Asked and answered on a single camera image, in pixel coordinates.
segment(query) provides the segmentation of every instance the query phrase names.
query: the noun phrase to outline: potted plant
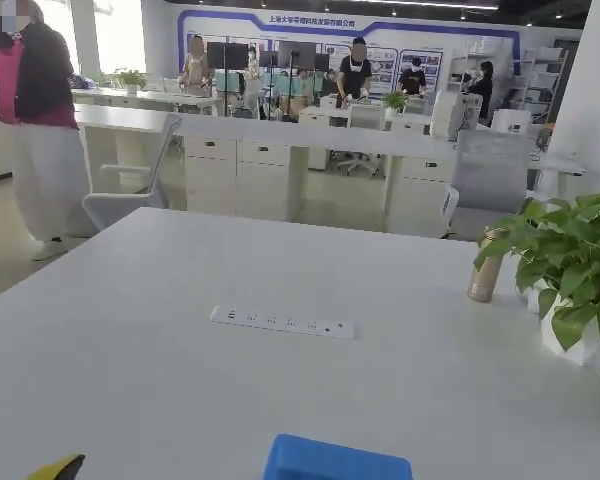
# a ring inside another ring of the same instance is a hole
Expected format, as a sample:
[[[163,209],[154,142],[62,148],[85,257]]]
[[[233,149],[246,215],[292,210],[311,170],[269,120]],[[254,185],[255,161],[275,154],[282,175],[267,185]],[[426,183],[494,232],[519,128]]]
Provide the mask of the potted plant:
[[[543,343],[578,365],[600,368],[600,194],[575,204],[532,201],[497,226],[510,234],[485,247],[476,268],[490,256],[519,255],[518,289],[541,285]]]
[[[407,97],[402,92],[387,93],[383,98],[384,106],[387,108],[387,118],[394,118],[407,104]]]
[[[115,72],[115,76],[127,88],[129,95],[137,94],[138,87],[144,88],[147,84],[146,78],[138,70],[118,69]]]

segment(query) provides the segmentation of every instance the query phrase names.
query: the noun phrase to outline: gold water bottle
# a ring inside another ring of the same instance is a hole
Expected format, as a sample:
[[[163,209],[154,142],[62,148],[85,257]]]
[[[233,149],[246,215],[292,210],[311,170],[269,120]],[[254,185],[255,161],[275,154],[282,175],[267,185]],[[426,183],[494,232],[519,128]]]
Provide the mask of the gold water bottle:
[[[487,229],[480,242],[480,251],[495,240],[504,238],[509,234],[506,228]],[[493,298],[493,292],[496,289],[496,281],[502,266],[503,255],[497,257],[487,257],[480,270],[473,268],[471,275],[471,284],[467,291],[467,296],[471,300],[480,303],[489,303]]]

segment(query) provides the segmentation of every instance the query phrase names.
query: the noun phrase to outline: black shirt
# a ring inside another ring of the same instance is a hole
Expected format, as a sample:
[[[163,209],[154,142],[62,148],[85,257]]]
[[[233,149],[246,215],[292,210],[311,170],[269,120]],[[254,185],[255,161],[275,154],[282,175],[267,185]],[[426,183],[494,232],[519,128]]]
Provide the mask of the black shirt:
[[[351,70],[351,56],[347,55],[340,64],[340,73],[344,73],[344,93],[353,98],[360,98],[360,89],[364,86],[367,78],[371,77],[371,63],[364,59],[362,63],[353,62],[353,66],[362,65],[362,70],[354,72]]]
[[[480,109],[480,118],[489,117],[489,103],[491,103],[491,94],[493,93],[493,80],[490,78],[481,78],[475,85],[468,89],[469,93],[475,93],[482,96],[482,108]]]
[[[407,95],[417,95],[420,93],[420,87],[427,85],[427,79],[422,70],[413,71],[407,68],[400,76],[400,89],[406,90]]]

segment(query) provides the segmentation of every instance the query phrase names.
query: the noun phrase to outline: blue border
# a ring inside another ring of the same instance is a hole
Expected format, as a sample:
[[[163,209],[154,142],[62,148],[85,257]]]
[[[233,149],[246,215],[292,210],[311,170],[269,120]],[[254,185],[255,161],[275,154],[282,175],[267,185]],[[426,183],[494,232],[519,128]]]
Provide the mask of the blue border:
[[[216,10],[184,10],[178,16],[178,66],[184,63],[182,35],[184,21],[189,17],[222,18],[225,20],[244,20],[253,23],[261,32],[306,33],[313,35],[330,35],[338,37],[364,37],[375,30],[398,30],[405,32],[445,33],[451,35],[476,35],[485,37],[510,38],[513,40],[513,70],[520,75],[520,33],[515,30],[498,30],[494,28],[456,27],[444,25],[415,25],[410,23],[373,22],[364,30],[336,30],[332,28],[296,27],[289,25],[266,24],[253,13],[226,12]]]

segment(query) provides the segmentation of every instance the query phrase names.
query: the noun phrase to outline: power strip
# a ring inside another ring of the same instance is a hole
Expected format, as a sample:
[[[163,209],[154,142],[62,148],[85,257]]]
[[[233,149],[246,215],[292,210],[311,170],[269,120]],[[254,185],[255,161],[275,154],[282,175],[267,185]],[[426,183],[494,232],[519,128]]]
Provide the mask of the power strip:
[[[350,322],[327,322],[296,318],[292,315],[272,315],[248,309],[217,306],[211,312],[211,321],[227,325],[264,328],[280,332],[319,335],[321,337],[354,340],[356,329]]]

